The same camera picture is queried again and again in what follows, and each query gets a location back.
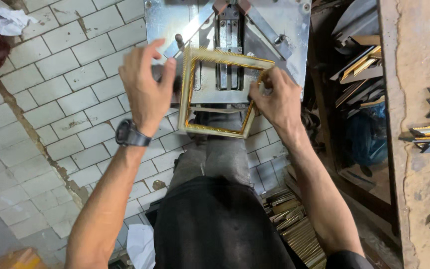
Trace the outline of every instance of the hand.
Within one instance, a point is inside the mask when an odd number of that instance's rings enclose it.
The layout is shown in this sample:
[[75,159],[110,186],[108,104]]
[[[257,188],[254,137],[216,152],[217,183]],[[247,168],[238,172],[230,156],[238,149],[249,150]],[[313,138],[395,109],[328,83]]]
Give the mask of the hand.
[[164,42],[164,39],[157,39],[145,48],[133,49],[124,57],[124,65],[119,67],[132,110],[132,120],[138,131],[148,137],[153,137],[157,132],[172,98],[175,59],[169,58],[165,62],[160,83],[152,76],[152,58],[161,58],[156,49]]
[[302,88],[293,82],[288,74],[274,67],[268,71],[267,87],[272,84],[273,92],[269,96],[260,94],[256,82],[250,85],[250,97],[257,104],[258,109],[275,127],[285,144],[295,141],[306,131],[301,120],[300,94]]

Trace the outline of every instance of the white paper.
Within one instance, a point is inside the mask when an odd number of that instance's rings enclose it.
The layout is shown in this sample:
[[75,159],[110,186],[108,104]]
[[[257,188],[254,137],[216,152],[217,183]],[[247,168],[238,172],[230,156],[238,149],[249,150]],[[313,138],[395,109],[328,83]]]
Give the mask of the white paper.
[[24,14],[22,10],[9,10],[0,8],[0,34],[2,35],[21,35],[22,29],[32,21],[37,23],[38,20]]
[[154,268],[155,248],[152,226],[144,224],[128,226],[127,254],[136,269]]

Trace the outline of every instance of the wristwatch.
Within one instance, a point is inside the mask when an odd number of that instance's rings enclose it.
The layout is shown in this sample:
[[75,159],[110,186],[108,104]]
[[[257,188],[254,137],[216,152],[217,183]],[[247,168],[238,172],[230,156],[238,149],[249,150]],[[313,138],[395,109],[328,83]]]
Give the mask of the wristwatch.
[[123,120],[116,130],[116,142],[122,146],[138,145],[148,146],[152,137],[147,137],[137,130],[132,120]]

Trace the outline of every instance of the gold frame molding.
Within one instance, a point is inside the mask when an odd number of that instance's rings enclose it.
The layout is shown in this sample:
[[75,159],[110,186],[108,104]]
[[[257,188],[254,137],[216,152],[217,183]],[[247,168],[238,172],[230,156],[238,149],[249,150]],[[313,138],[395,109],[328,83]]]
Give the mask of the gold frame molding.
[[192,98],[192,88],[194,84],[194,70],[197,61],[213,62],[217,64],[236,65],[260,70],[257,83],[260,85],[266,70],[272,68],[275,62],[255,57],[245,56],[232,52],[209,51],[206,48],[194,49],[187,46],[183,51],[183,73],[182,73],[182,91],[180,94],[180,113],[178,128],[181,131],[189,133],[198,133],[206,135],[221,135],[235,138],[247,138],[251,124],[255,117],[254,101],[250,101],[247,116],[243,120],[241,130],[229,130],[205,125],[191,124],[188,122],[191,111],[190,101]]

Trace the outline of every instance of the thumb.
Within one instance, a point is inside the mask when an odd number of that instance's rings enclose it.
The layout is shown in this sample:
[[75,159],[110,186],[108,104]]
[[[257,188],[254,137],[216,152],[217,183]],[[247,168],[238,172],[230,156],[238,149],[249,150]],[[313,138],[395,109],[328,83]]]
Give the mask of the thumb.
[[163,67],[162,80],[160,85],[163,89],[173,89],[175,80],[175,70],[177,62],[174,58],[168,58]]
[[256,82],[250,83],[249,96],[255,101],[255,103],[257,103],[257,106],[260,107],[263,100],[263,95],[260,94],[258,83]]

